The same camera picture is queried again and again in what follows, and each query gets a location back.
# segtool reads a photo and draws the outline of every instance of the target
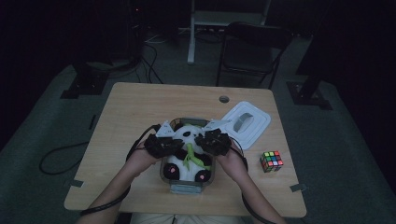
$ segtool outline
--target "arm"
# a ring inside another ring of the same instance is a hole
[[[241,158],[236,152],[229,150],[225,156],[216,157],[223,170],[241,189],[247,203],[259,216],[276,224],[286,223],[285,219],[265,199],[256,184],[253,182]],[[254,223],[261,223],[253,218]]]
[[[136,150],[120,171],[114,176],[103,192],[93,201],[90,208],[109,203],[118,198],[131,185],[135,177],[147,170],[157,159],[148,154],[146,150]],[[120,203],[107,208],[106,210],[88,214],[81,217],[77,224],[82,223],[114,223],[119,213]]]

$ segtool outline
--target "chair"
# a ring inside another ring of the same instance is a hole
[[[222,71],[261,76],[272,74],[271,90],[280,56],[292,40],[292,33],[280,27],[230,23],[224,31],[216,86]]]

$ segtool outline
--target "wooden table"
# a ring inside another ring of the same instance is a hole
[[[229,103],[219,101],[223,95],[230,98]],[[299,182],[271,91],[136,83],[114,85],[75,177],[84,183],[80,188],[70,188],[64,206],[70,210],[86,209],[118,172],[134,141],[150,125],[182,117],[221,119],[241,101],[251,102],[272,119],[256,143],[245,151],[249,174],[281,216],[305,216],[302,193],[290,189]],[[259,158],[270,150],[278,150],[285,164],[278,172],[264,173]],[[248,216],[240,189],[219,165],[213,183],[201,194],[181,195],[171,193],[169,184],[162,181],[160,162],[135,179],[120,210]]]

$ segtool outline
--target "hand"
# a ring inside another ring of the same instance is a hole
[[[237,149],[238,147],[235,145],[233,141],[231,141],[231,147]],[[247,168],[245,164],[242,162],[242,159],[237,152],[233,150],[229,150],[225,156],[218,155],[216,160],[220,163],[224,172],[236,183],[242,181],[243,178],[248,176]]]
[[[137,146],[134,153],[132,153],[131,157],[125,163],[125,169],[132,172],[131,175],[133,177],[139,176],[140,173],[147,170],[150,165],[153,165],[157,161],[161,160],[149,155],[149,153],[145,149],[139,148],[144,148],[144,141]]]

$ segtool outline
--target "cable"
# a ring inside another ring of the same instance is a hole
[[[255,213],[253,211],[253,209],[250,207],[250,205],[248,204],[247,200],[245,199],[244,194],[242,194],[242,201],[244,202],[244,205],[246,207],[246,209],[249,211],[249,213],[254,216],[257,220],[259,220],[260,222],[264,223],[264,224],[275,224],[272,221],[269,221],[263,217],[261,217],[260,215],[258,215],[257,213]]]
[[[164,39],[162,41],[156,41],[156,42],[152,41],[153,39],[155,39],[157,37],[160,37],[160,36],[162,36],[162,35],[155,35],[155,36],[149,38],[148,40],[145,40],[145,43],[148,43],[148,44],[162,44],[162,43],[165,43],[165,42],[168,41],[168,39]]]
[[[125,190],[121,194],[121,196],[118,197],[116,200],[114,200],[114,201],[112,201],[110,203],[105,203],[105,204],[97,206],[97,207],[85,209],[85,210],[81,211],[79,213],[79,215],[83,217],[83,216],[86,216],[86,215],[91,214],[91,213],[100,212],[100,211],[103,211],[103,210],[105,210],[105,209],[107,209],[109,207],[112,207],[112,206],[116,205],[117,203],[122,202],[122,200],[124,200],[126,198],[126,196],[128,195],[130,189],[131,189],[131,186],[129,186],[128,189]]]
[[[154,129],[156,132],[158,132],[158,130],[160,130],[161,128],[161,124],[157,124],[157,125],[151,125],[151,127],[147,128],[142,135],[140,135],[140,137],[134,141],[134,144],[132,145],[131,149],[129,150],[128,154],[126,155],[126,160],[128,161],[128,159],[131,157],[132,153],[134,153],[135,150],[137,150],[137,145],[139,145],[139,143],[142,141],[143,137],[152,129]]]
[[[128,69],[134,68],[136,67],[139,63],[141,62],[140,58],[133,58],[131,61],[129,61],[128,63],[125,64],[121,64],[118,66],[113,66],[110,68],[97,68],[94,66],[91,66],[92,69],[99,71],[99,72],[108,72],[108,73],[112,73],[112,72],[118,72],[118,71],[126,71]]]
[[[126,77],[126,76],[129,76],[130,74],[132,74],[133,72],[136,72],[137,71],[137,69],[139,69],[139,67],[140,67],[140,65],[142,65],[143,63],[140,61],[140,63],[132,70],[132,71],[128,71],[128,72],[126,72],[125,74],[121,74],[121,75],[119,75],[119,74],[110,74],[109,75],[109,77],[108,77],[108,79],[113,79],[113,78],[121,78],[121,77]]]
[[[143,68],[145,69],[145,72],[147,73],[148,70],[146,69],[145,65],[143,65]],[[137,69],[134,70],[134,73],[136,74],[137,80],[139,81],[139,83],[142,83],[142,80],[140,79],[140,76],[139,76],[139,74],[137,73]]]
[[[146,67],[146,65],[144,63],[142,63],[143,67],[145,68],[145,77],[146,77],[146,81],[147,83],[149,83],[149,75],[148,75],[148,69]]]
[[[74,163],[72,166],[68,167],[68,168],[65,169],[65,170],[59,171],[59,172],[50,172],[50,171],[46,171],[46,170],[43,168],[43,163],[44,163],[45,159],[46,159],[50,154],[52,154],[52,153],[54,153],[54,152],[57,152],[57,151],[60,151],[60,150],[65,150],[65,149],[68,149],[68,148],[70,148],[70,147],[79,147],[79,146],[83,146],[83,145],[88,145],[89,143],[90,143],[90,142],[83,142],[83,143],[78,143],[78,144],[74,144],[74,145],[66,146],[66,147],[56,147],[55,149],[53,149],[53,150],[47,152],[47,153],[41,158],[41,161],[40,161],[40,163],[38,164],[38,169],[41,171],[41,173],[43,173],[43,174],[45,174],[45,175],[61,175],[61,174],[64,174],[64,173],[68,172],[69,170],[71,170],[71,169],[73,169],[75,166],[77,166],[77,165],[82,161],[82,158],[79,159],[79,160],[78,160],[76,163]]]
[[[236,139],[230,137],[231,139],[233,139],[236,144],[239,146],[239,151],[236,148],[233,147],[229,147],[228,145],[224,144],[222,141],[220,141],[218,138],[212,138],[212,140],[215,140],[217,142],[219,142],[220,144],[224,145],[225,147],[228,147],[229,149],[231,149],[232,151],[236,152],[236,154],[239,156],[239,158],[241,158],[242,160],[245,160],[245,155],[244,155],[244,150],[241,148],[241,145],[239,144],[238,141],[236,141]]]
[[[160,79],[160,77],[158,76],[157,72],[156,72],[156,71],[154,70],[154,68],[153,68],[154,63],[155,63],[155,61],[157,60],[157,50],[156,50],[154,47],[152,47],[152,46],[150,46],[150,45],[148,45],[148,44],[146,44],[145,46],[147,46],[147,47],[153,49],[153,51],[154,51],[154,59],[152,60],[152,63],[149,63],[145,58],[142,57],[143,61],[144,61],[144,62],[148,65],[148,67],[149,67],[149,70],[148,70],[148,82],[149,82],[149,83],[152,83],[152,81],[151,81],[151,71],[152,71],[152,72],[154,73],[155,77],[161,82],[161,84],[163,84],[163,81]]]
[[[212,35],[212,36],[215,37],[215,40],[210,40],[208,38],[202,38],[199,35]],[[202,41],[202,42],[207,43],[207,44],[219,44],[219,43],[221,43],[221,36],[216,34],[216,33],[214,33],[214,32],[210,32],[210,31],[204,32],[204,33],[201,32],[199,35],[198,35],[198,33],[195,35],[195,39],[198,40],[198,41]]]

